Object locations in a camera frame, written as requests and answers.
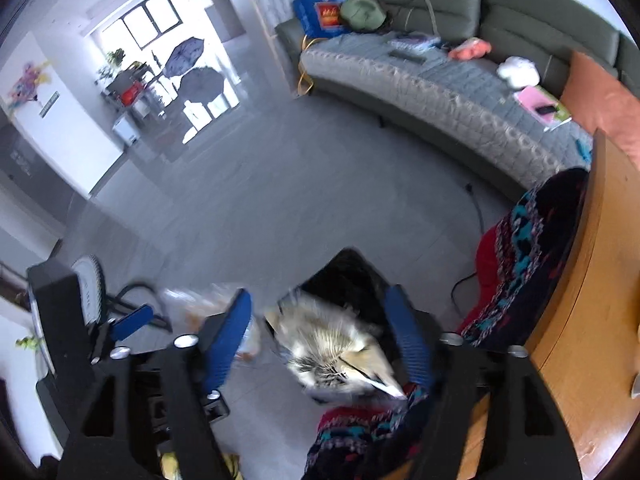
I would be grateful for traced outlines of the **blue open umbrella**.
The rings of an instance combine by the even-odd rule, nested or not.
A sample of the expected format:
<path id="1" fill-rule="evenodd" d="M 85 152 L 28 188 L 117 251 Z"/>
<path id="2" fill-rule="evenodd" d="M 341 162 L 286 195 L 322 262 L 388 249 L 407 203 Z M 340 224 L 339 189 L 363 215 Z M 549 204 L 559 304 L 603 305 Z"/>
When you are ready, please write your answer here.
<path id="1" fill-rule="evenodd" d="M 194 67 L 195 63 L 204 52 L 204 40 L 191 37 L 178 44 L 163 68 L 163 74 L 167 78 L 182 76 Z"/>

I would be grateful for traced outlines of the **small table with red item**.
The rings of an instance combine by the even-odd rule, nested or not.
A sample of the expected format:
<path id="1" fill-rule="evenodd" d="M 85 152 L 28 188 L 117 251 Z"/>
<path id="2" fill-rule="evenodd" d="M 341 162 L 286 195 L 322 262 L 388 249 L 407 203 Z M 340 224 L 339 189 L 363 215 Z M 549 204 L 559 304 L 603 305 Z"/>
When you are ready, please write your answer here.
<path id="1" fill-rule="evenodd" d="M 121 70 L 101 94 L 114 110 L 129 115 L 143 126 L 163 111 L 162 100 L 152 88 L 154 82 L 155 75 L 148 64 L 133 62 Z"/>

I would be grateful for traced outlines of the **grey quilted sofa cover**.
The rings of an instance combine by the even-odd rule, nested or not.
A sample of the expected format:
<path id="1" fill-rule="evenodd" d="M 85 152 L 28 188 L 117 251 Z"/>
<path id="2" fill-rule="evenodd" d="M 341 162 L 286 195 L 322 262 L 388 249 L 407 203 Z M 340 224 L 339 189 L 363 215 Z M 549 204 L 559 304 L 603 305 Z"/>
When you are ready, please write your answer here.
<path id="1" fill-rule="evenodd" d="M 410 130 L 503 193 L 557 172 L 591 166 L 591 136 L 574 122 L 544 126 L 483 60 L 454 61 L 437 48 L 420 58 L 398 34 L 348 34 L 300 54 L 317 84 Z"/>

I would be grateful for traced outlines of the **patterned red black blanket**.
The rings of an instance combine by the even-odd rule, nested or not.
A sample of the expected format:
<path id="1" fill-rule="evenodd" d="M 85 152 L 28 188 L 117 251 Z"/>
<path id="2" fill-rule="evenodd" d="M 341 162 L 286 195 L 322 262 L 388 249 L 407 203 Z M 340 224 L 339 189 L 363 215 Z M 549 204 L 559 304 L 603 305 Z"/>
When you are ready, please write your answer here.
<path id="1" fill-rule="evenodd" d="M 570 168 L 527 191 L 480 239 L 480 298 L 457 332 L 479 349 L 504 350 L 532 333 L 574 242 L 588 172 Z M 307 479 L 403 479 L 430 417 L 430 378 L 409 382 L 399 408 L 331 408 L 307 455 Z"/>

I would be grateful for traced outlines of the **brown white paper trash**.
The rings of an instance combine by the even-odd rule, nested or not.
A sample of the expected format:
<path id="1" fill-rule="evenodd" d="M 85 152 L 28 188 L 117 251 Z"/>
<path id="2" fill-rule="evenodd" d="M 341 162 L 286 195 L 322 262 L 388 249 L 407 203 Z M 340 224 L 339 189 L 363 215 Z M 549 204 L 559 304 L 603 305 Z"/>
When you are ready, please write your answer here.
<path id="1" fill-rule="evenodd" d="M 380 330 L 316 296 L 292 290 L 264 319 L 285 367 L 320 404 L 404 400 L 376 336 Z"/>

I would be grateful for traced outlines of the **dark green sofa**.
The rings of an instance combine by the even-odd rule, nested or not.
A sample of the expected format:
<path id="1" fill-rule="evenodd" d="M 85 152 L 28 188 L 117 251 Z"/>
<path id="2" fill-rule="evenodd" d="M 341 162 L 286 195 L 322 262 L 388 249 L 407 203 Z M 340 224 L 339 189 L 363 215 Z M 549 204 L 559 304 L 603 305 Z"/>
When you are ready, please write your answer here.
<path id="1" fill-rule="evenodd" d="M 387 20 L 377 32 L 370 34 L 398 34 L 398 48 L 408 55 L 420 58 L 426 50 L 437 48 L 448 56 L 451 49 L 469 38 L 484 39 L 492 50 L 476 60 L 487 62 L 496 71 L 509 56 L 528 58 L 535 63 L 540 75 L 537 86 L 560 101 L 570 73 L 570 56 L 573 51 L 579 51 L 599 63 L 639 99 L 638 47 L 598 14 L 574 0 L 376 1 L 386 12 Z M 278 35 L 298 65 L 300 80 L 305 86 L 344 99 L 314 82 L 300 66 L 303 50 L 329 39 L 307 39 L 296 20 L 280 24 Z"/>

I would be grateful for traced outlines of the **white plush toy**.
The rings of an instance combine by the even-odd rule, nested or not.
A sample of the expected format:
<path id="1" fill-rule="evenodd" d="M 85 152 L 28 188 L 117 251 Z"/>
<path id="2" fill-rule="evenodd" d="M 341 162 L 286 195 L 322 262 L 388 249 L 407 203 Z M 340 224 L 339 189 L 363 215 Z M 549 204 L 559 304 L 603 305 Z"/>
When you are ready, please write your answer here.
<path id="1" fill-rule="evenodd" d="M 509 56 L 498 65 L 496 74 L 512 90 L 535 87 L 540 83 L 540 75 L 535 63 L 519 56 Z"/>

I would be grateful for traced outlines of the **wooden table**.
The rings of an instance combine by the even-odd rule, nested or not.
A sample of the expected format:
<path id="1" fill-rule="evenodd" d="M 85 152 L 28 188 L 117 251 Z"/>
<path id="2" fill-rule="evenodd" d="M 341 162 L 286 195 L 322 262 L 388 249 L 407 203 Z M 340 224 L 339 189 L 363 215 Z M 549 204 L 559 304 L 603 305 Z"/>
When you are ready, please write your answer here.
<path id="1" fill-rule="evenodd" d="M 603 132 L 566 267 L 521 347 L 423 333 L 433 409 L 401 479 L 593 479 L 639 416 L 639 174 Z"/>

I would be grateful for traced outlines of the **black trash bin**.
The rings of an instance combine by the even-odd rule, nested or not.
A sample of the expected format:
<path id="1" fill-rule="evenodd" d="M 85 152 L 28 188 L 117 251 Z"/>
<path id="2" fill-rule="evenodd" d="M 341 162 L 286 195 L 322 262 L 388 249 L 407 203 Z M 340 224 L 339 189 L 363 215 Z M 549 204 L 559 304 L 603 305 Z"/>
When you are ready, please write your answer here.
<path id="1" fill-rule="evenodd" d="M 354 248 L 345 248 L 311 278 L 308 278 L 303 284 L 291 289 L 290 292 L 299 289 L 302 292 L 334 304 L 334 306 L 343 309 L 351 308 L 355 311 L 358 320 L 377 327 L 380 332 L 378 336 L 376 336 L 376 339 L 383 349 L 386 358 L 390 361 L 390 364 L 392 364 L 395 377 L 400 383 L 402 390 L 404 390 L 405 399 L 407 399 L 409 390 L 412 387 L 418 387 L 424 393 L 430 393 L 437 386 L 439 372 L 435 363 L 435 353 L 439 337 L 442 334 L 442 328 L 429 313 L 413 307 L 414 312 L 416 312 L 416 318 L 424 331 L 427 341 L 433 345 L 434 384 L 431 390 L 426 391 L 413 382 L 410 382 L 404 364 L 402 364 L 400 351 L 397 347 L 392 329 L 390 328 L 390 323 L 387 321 L 383 301 L 386 290 L 390 286 L 393 285 L 386 281 L 384 276 L 379 274 L 378 270 L 376 270 L 374 266 L 371 266 L 370 262 L 363 258 L 360 252 L 357 252 Z M 402 400 L 382 400 L 375 398 L 362 399 L 345 404 L 400 401 Z"/>

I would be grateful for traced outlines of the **green hat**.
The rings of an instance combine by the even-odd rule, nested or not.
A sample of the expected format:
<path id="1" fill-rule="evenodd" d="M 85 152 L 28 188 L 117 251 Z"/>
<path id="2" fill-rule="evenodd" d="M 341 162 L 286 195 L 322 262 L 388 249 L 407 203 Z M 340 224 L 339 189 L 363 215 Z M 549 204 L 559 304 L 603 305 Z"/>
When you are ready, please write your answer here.
<path id="1" fill-rule="evenodd" d="M 387 20 L 387 14 L 376 0 L 346 0 L 340 7 L 342 21 L 356 32 L 375 32 Z"/>

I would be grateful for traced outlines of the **blue shopping bag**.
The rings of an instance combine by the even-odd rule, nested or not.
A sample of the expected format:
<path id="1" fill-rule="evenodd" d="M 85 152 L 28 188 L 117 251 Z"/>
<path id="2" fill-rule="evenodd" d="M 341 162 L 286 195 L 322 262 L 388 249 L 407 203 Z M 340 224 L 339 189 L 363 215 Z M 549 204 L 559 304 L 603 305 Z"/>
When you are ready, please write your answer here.
<path id="1" fill-rule="evenodd" d="M 331 39 L 350 32 L 341 18 L 341 6 L 345 1 L 293 0 L 292 8 L 308 38 Z"/>

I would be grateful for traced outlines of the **pink plush toy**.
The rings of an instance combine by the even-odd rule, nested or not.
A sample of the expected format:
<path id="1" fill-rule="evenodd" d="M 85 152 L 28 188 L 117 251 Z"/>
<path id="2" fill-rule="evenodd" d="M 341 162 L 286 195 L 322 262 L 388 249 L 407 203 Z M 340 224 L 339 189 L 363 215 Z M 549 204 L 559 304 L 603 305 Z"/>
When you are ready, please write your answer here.
<path id="1" fill-rule="evenodd" d="M 457 61 L 469 61 L 482 58 L 492 50 L 491 44 L 477 37 L 469 38 L 448 52 L 448 58 Z"/>

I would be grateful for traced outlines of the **grey open umbrella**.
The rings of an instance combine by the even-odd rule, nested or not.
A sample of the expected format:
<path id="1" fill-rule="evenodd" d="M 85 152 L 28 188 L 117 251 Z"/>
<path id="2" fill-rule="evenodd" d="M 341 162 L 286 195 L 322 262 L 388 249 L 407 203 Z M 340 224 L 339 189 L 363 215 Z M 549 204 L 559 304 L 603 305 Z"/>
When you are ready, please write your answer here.
<path id="1" fill-rule="evenodd" d="M 180 80 L 178 95 L 191 103 L 208 104 L 224 92 L 224 75 L 213 67 L 195 67 Z"/>

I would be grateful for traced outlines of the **large orange pillow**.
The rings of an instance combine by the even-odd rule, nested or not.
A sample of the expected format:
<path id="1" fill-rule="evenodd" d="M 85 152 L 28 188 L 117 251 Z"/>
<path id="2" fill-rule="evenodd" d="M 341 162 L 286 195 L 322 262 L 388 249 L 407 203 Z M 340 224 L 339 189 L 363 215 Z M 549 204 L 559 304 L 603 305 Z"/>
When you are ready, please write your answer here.
<path id="1" fill-rule="evenodd" d="M 639 100 L 599 63 L 573 51 L 560 101 L 574 122 L 590 134 L 602 130 L 639 168 Z"/>

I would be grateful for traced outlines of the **pink book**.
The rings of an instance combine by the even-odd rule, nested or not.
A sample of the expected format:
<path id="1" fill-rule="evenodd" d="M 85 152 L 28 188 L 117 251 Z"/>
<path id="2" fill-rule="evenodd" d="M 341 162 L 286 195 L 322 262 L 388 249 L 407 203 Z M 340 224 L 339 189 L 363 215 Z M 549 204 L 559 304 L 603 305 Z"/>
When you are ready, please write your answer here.
<path id="1" fill-rule="evenodd" d="M 544 127 L 544 131 L 554 130 L 572 120 L 568 109 L 541 86 L 517 91 L 514 99 Z"/>

